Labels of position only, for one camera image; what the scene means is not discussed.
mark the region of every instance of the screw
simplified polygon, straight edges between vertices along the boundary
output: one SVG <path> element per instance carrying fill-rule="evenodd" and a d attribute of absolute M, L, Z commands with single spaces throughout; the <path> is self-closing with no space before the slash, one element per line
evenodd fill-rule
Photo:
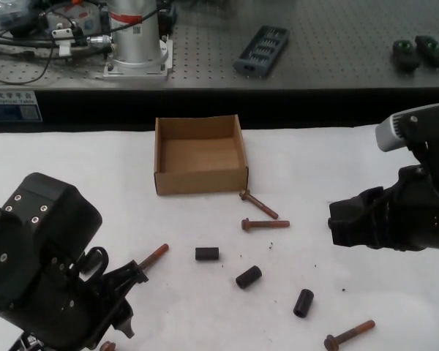
<path fill-rule="evenodd" d="M 153 265 L 158 259 L 163 256 L 166 251 L 169 250 L 169 245 L 163 244 L 158 250 L 150 254 L 142 263 L 138 265 L 139 269 L 142 271 L 147 269 L 149 266 Z"/>
<path fill-rule="evenodd" d="M 239 196 L 241 197 L 241 200 L 248 200 L 251 203 L 253 203 L 254 205 L 256 205 L 257 207 L 259 207 L 260 210 L 262 210 L 263 212 L 265 212 L 266 214 L 268 214 L 271 218 L 273 219 L 277 219 L 278 218 L 278 214 L 271 210 L 270 208 L 268 208 L 267 206 L 265 206 L 262 202 L 260 202 L 259 200 L 257 200 L 255 197 L 253 197 L 250 194 L 250 190 L 241 190 L 241 192 L 239 192 Z"/>
<path fill-rule="evenodd" d="M 106 341 L 104 344 L 101 345 L 100 351 L 115 351 L 116 350 L 116 344 L 110 341 Z"/>
<path fill-rule="evenodd" d="M 344 342 L 358 336 L 359 334 L 366 333 L 370 329 L 375 327 L 375 322 L 373 320 L 368 320 L 357 327 L 350 329 L 349 331 L 340 334 L 339 336 L 328 335 L 327 339 L 323 342 L 323 346 L 327 349 L 327 351 L 337 351 L 339 349 L 339 345 Z"/>
<path fill-rule="evenodd" d="M 289 221 L 250 221 L 248 218 L 242 219 L 242 230 L 248 231 L 250 228 L 288 228 Z"/>

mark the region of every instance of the black rubber tube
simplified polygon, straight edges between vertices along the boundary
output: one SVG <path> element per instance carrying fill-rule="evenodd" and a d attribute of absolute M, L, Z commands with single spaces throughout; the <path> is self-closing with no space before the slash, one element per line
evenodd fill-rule
<path fill-rule="evenodd" d="M 197 247 L 195 248 L 195 259 L 197 261 L 217 261 L 220 258 L 218 247 Z"/>
<path fill-rule="evenodd" d="M 308 289 L 303 289 L 299 294 L 298 302 L 294 306 L 294 314 L 299 318 L 305 318 L 309 312 L 310 305 L 314 300 L 314 293 Z"/>
<path fill-rule="evenodd" d="M 236 278 L 236 284 L 241 288 L 245 289 L 250 286 L 253 282 L 257 281 L 262 276 L 262 271 L 259 267 L 254 265 L 247 271 L 243 272 L 240 276 Z"/>

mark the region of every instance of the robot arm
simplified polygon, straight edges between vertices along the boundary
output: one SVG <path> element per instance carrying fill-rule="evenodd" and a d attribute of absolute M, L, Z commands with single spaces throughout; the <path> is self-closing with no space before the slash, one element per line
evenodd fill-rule
<path fill-rule="evenodd" d="M 125 296 L 148 281 L 146 265 L 105 273 L 102 247 L 85 255 L 101 224 L 74 186 L 40 173 L 0 208 L 0 317 L 25 332 L 11 350 L 93 350 L 111 325 L 133 336 Z M 89 265 L 95 272 L 83 281 Z"/>
<path fill-rule="evenodd" d="M 420 165 L 399 170 L 392 187 L 376 187 L 330 205 L 335 245 L 400 251 L 439 249 L 439 104 L 402 111 L 376 128 L 378 146 L 406 146 Z"/>

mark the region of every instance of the brown cardboard box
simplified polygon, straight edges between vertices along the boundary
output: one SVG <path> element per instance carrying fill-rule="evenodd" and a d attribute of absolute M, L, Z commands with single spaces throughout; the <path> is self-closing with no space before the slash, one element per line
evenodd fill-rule
<path fill-rule="evenodd" d="M 157 118 L 154 153 L 158 195 L 247 188 L 249 167 L 237 116 Z"/>

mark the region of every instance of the metal base plate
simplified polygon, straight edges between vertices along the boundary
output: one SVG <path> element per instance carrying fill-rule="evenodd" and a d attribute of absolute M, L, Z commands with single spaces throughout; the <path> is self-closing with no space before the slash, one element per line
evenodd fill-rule
<path fill-rule="evenodd" d="M 439 0 L 178 0 L 172 74 L 167 80 L 102 79 L 102 56 L 56 61 L 40 81 L 18 89 L 368 89 L 439 88 L 439 69 L 413 74 L 391 61 L 394 40 L 426 34 L 439 41 Z M 290 30 L 288 44 L 265 78 L 233 68 L 263 25 Z M 48 55 L 48 50 L 40 55 Z M 44 61 L 0 56 L 0 78 L 36 77 Z M 9 86 L 0 84 L 0 89 Z"/>
<path fill-rule="evenodd" d="M 163 51 L 167 51 L 164 63 L 147 67 L 126 68 L 109 58 L 102 76 L 105 79 L 167 79 L 168 73 L 172 72 L 173 68 L 173 41 L 170 39 L 166 43 L 160 41 L 160 45 Z"/>

